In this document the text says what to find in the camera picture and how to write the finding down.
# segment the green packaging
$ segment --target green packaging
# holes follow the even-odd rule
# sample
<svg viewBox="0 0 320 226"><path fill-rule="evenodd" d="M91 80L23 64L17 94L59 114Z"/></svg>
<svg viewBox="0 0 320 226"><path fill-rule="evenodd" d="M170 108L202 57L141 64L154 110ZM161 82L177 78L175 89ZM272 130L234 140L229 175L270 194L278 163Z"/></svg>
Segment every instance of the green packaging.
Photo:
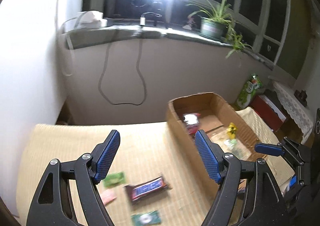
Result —
<svg viewBox="0 0 320 226"><path fill-rule="evenodd" d="M131 216L131 219L134 226L161 224L161 218L158 211L147 214L135 214Z"/></svg>
<svg viewBox="0 0 320 226"><path fill-rule="evenodd" d="M252 74L250 79L243 85L241 92L235 102L239 109L246 108L253 97L255 96L257 89L262 87L262 82L256 74Z"/></svg>
<svg viewBox="0 0 320 226"><path fill-rule="evenodd" d="M115 187L123 183L125 183L124 172L111 173L108 174L105 179L103 179L103 184L106 188Z"/></svg>

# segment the spider plant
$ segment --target spider plant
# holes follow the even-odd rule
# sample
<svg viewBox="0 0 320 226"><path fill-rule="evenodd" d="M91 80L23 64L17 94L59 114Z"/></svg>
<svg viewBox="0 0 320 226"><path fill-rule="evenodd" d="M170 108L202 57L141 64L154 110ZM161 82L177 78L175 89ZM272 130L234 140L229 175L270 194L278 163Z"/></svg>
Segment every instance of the spider plant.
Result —
<svg viewBox="0 0 320 226"><path fill-rule="evenodd" d="M221 4L218 4L216 7L214 7L209 0L206 1L209 3L211 7L209 10L199 5L187 4L186 6L197 6L200 8L199 10L192 12L188 16L188 18L192 17L197 13L203 12L208 16L209 20L229 26L232 22L232 15L230 13L227 13L227 9L231 6L230 4L226 4L227 0L222 0Z"/></svg>
<svg viewBox="0 0 320 226"><path fill-rule="evenodd" d="M229 53L226 55L226 58L229 58L230 55L232 55L234 52L242 52L246 46L251 47L251 45L247 44L247 43L243 43L242 42L242 35L241 34L237 34L234 29L232 29L232 32L229 34L229 38L232 41L232 50L229 51Z"/></svg>

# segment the green wall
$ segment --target green wall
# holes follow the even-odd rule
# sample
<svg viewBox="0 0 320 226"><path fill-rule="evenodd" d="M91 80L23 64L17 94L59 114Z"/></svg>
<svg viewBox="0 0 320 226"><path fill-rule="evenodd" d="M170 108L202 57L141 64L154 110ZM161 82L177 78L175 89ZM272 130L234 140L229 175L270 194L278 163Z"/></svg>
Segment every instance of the green wall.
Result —
<svg viewBox="0 0 320 226"><path fill-rule="evenodd" d="M291 0L288 32L277 66L295 79L306 58L310 36L310 8L307 0Z"/></svg>

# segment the green flower pot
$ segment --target green flower pot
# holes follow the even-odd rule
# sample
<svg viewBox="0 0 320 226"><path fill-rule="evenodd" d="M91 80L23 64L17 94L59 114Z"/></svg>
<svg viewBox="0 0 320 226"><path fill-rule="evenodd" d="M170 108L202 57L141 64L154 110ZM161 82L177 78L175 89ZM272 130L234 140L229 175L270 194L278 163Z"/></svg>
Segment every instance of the green flower pot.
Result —
<svg viewBox="0 0 320 226"><path fill-rule="evenodd" d="M212 21L207 18L201 18L200 33L215 39L225 37L228 32L227 25Z"/></svg>

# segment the green packet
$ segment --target green packet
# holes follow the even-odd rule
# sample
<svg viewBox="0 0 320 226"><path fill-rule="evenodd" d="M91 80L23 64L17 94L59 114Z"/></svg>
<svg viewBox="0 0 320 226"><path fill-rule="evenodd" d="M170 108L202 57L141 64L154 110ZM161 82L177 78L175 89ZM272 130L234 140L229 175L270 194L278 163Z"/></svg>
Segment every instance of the green packet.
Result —
<svg viewBox="0 0 320 226"><path fill-rule="evenodd" d="M123 183L125 183L124 172L111 173L103 179L103 184L106 188L111 188Z"/></svg>
<svg viewBox="0 0 320 226"><path fill-rule="evenodd" d="M135 214L131 216L131 219L134 226L155 225L161 223L158 211L153 211L147 214Z"/></svg>

